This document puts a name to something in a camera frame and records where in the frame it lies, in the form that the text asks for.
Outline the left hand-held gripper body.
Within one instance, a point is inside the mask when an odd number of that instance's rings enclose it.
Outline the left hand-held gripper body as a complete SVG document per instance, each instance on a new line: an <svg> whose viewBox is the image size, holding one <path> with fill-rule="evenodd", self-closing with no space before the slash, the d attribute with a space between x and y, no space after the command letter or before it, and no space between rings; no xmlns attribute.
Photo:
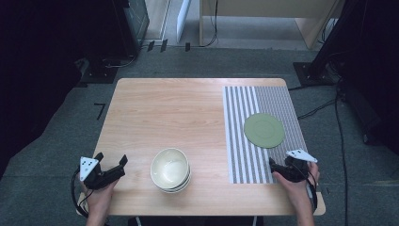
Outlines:
<svg viewBox="0 0 399 226"><path fill-rule="evenodd" d="M124 175L124 167L120 164L112 169L102 170L101 162L96 163L94 158L84 156L80 158L79 180L88 189L98 190L104 188Z"/></svg>

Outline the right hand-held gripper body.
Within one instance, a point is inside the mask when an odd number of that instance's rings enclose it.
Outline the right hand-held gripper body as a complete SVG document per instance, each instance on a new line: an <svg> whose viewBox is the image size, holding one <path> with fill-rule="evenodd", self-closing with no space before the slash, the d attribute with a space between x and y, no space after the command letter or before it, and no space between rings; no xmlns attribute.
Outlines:
<svg viewBox="0 0 399 226"><path fill-rule="evenodd" d="M286 152L287 157L284 159L284 166L275 165L275 171L280 173L286 180L290 182L301 182L309 176L310 162L317 163L318 160L302 149Z"/></svg>

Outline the green round plate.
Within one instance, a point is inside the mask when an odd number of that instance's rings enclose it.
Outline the green round plate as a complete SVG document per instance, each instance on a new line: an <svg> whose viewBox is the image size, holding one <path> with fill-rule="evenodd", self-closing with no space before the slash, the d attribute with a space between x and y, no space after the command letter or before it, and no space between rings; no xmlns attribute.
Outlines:
<svg viewBox="0 0 399 226"><path fill-rule="evenodd" d="M277 118L257 113L245 120L244 133L247 139L261 148L274 148L285 138L283 124Z"/></svg>

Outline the person's right hand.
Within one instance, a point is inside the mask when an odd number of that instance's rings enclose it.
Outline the person's right hand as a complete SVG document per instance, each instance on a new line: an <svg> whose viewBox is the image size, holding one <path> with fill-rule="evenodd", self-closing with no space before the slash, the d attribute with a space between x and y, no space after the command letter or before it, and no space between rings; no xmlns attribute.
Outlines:
<svg viewBox="0 0 399 226"><path fill-rule="evenodd" d="M310 202L312 208L312 203L308 192L308 189L310 188L309 183L311 183L313 187L316 187L318 184L320 172L316 163L310 162L308 164L308 167L309 177L306 181L293 183L286 180L284 177L275 179L286 190L291 204L293 204L294 202Z"/></svg>

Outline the person's left hand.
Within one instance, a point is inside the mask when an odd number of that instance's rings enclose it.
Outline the person's left hand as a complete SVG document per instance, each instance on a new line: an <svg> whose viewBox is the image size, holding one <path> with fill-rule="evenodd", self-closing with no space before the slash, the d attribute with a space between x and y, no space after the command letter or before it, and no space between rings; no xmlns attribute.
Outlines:
<svg viewBox="0 0 399 226"><path fill-rule="evenodd" d="M110 185L98 189L88 189L84 184L81 184L83 191L89 194L87 198L88 215L90 217L107 217L112 201L114 187L118 181L114 181Z"/></svg>

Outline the grey white striped placemat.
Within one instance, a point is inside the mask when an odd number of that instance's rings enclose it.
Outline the grey white striped placemat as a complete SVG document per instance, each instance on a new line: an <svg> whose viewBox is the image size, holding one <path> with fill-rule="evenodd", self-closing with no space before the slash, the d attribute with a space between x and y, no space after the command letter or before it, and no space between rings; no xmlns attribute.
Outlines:
<svg viewBox="0 0 399 226"><path fill-rule="evenodd" d="M225 87L223 106L231 183L272 184L268 159L273 158L282 165L288 151L307 149L286 87ZM256 113L269 114L282 123L281 144L262 148L247 139L245 120Z"/></svg>

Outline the black stand base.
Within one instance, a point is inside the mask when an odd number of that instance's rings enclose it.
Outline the black stand base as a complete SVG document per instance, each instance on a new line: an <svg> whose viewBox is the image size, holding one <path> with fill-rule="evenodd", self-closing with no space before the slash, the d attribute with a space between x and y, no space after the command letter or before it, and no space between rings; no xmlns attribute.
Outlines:
<svg viewBox="0 0 399 226"><path fill-rule="evenodd" d="M85 84L112 84L118 69L108 66L102 59L88 58L88 66L84 70L81 83Z"/></svg>

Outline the person's dark clothing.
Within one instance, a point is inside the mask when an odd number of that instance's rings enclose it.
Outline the person's dark clothing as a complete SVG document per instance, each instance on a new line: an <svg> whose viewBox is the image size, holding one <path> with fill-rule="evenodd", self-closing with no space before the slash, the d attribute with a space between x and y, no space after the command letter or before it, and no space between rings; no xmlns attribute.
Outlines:
<svg viewBox="0 0 399 226"><path fill-rule="evenodd" d="M128 226L263 226L263 217L134 217Z"/></svg>

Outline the dark curtain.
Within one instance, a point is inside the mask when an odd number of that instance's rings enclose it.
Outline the dark curtain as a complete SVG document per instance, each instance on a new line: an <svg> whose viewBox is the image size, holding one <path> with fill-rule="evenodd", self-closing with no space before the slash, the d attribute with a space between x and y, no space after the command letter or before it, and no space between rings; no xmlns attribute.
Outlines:
<svg viewBox="0 0 399 226"><path fill-rule="evenodd" d="M66 0L0 0L0 179L81 78Z"/></svg>

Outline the black glass-sided cabinet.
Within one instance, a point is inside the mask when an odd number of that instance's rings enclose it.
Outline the black glass-sided cabinet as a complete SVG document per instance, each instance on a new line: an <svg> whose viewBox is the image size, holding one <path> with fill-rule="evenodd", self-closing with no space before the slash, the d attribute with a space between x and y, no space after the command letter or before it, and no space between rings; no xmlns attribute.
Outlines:
<svg viewBox="0 0 399 226"><path fill-rule="evenodd" d="M145 0L112 0L124 54L136 57L150 23Z"/></svg>

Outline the white board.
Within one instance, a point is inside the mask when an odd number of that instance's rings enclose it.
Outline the white board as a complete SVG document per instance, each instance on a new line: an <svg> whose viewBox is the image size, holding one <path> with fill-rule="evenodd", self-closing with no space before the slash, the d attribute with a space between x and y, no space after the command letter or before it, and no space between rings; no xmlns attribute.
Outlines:
<svg viewBox="0 0 399 226"><path fill-rule="evenodd" d="M180 42L184 31L186 17L191 5L191 0L183 0L176 23L176 41Z"/></svg>

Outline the light wooden desk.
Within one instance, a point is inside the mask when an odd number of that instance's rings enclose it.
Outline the light wooden desk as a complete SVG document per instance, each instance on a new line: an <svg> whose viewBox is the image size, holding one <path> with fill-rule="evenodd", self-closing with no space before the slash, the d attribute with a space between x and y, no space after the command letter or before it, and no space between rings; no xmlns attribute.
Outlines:
<svg viewBox="0 0 399 226"><path fill-rule="evenodd" d="M331 19L339 19L346 0L199 0L199 43L203 44L203 17L295 18L309 49Z"/></svg>

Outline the black stand with base plate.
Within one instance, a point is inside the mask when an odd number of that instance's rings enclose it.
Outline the black stand with base plate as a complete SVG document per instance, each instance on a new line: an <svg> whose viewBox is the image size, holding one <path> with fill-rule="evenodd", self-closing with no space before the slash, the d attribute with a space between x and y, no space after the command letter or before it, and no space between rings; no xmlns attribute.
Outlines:
<svg viewBox="0 0 399 226"><path fill-rule="evenodd" d="M294 62L300 87L332 86L327 65L354 52L364 32L370 0L346 0L340 19L312 62Z"/></svg>

